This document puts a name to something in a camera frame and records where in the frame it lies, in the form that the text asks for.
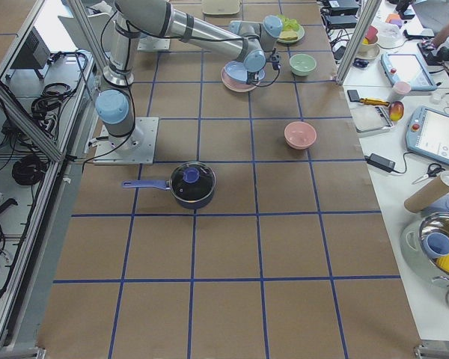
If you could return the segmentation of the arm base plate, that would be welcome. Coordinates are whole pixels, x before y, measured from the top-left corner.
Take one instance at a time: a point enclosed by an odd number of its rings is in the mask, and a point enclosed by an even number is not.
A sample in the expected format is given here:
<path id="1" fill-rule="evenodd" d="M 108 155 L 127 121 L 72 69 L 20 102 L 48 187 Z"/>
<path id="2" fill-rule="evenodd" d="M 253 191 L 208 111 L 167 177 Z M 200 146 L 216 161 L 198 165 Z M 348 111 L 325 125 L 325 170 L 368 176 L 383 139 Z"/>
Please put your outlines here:
<path id="1" fill-rule="evenodd" d="M 122 141 L 109 137 L 106 127 L 102 125 L 100 135 L 107 139 L 97 143 L 92 162 L 95 165 L 153 164 L 158 127 L 158 117 L 137 117 L 134 132 L 116 150 L 115 147 Z"/>

